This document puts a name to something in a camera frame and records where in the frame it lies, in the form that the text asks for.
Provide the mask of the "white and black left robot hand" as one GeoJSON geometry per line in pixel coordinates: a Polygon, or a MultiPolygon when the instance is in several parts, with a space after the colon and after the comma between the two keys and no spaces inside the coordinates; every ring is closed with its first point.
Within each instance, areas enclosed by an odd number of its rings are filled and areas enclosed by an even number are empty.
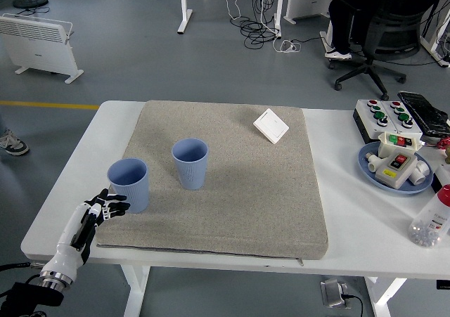
{"type": "Polygon", "coordinates": [[[41,286],[59,292],[68,289],[89,258],[96,229],[115,216],[123,216],[129,207],[125,195],[110,194],[106,188],[78,205],[60,236],[56,254],[40,272],[41,286]]]}

